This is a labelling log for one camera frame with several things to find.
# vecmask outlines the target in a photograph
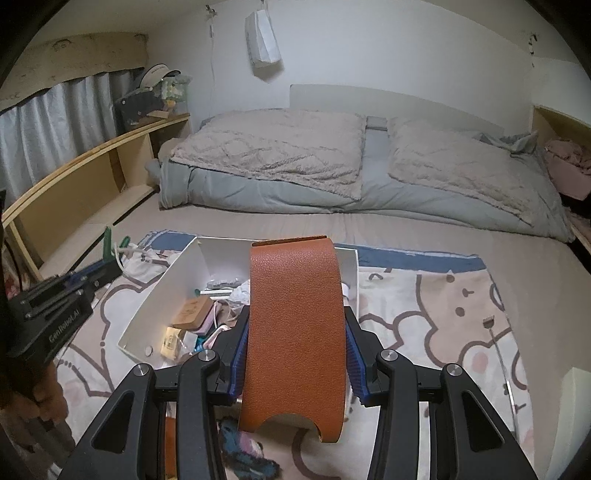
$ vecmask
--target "human hand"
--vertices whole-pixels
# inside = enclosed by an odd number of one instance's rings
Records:
[[[68,406],[61,385],[57,382],[57,368],[48,365],[41,381],[33,388],[37,404],[20,393],[13,392],[6,410],[24,420],[41,418],[59,423],[68,415]]]

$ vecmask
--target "silver bolt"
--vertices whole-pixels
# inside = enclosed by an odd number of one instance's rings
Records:
[[[133,368],[133,371],[136,377],[143,377],[146,373],[150,371],[150,366],[148,364],[137,364]]]
[[[199,357],[202,362],[209,362],[216,357],[216,352],[213,350],[201,350],[197,354],[197,357]]]
[[[459,377],[464,370],[458,364],[449,364],[446,367],[447,373],[449,373],[452,377]]]
[[[382,350],[380,356],[387,362],[394,362],[394,360],[398,358],[398,354],[394,350],[390,350],[389,348],[386,348],[386,350]]]

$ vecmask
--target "orange strap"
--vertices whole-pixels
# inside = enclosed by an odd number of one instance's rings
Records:
[[[345,321],[332,241],[312,237],[255,243],[239,428],[294,413],[336,442],[345,414]]]

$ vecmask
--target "gray curtain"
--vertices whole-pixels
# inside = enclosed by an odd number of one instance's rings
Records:
[[[135,70],[60,83],[0,113],[0,189],[7,206],[78,155],[121,134],[113,102]]]

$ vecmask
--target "blue gripper pad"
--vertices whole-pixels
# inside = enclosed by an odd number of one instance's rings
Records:
[[[236,354],[232,360],[232,375],[230,376],[229,395],[235,400],[242,395],[244,388],[244,372],[246,370],[246,346],[248,344],[248,322],[238,342]]]
[[[369,400],[369,390],[365,377],[365,364],[359,352],[359,348],[353,338],[349,325],[345,322],[345,334],[347,339],[347,373],[353,393],[362,405]]]

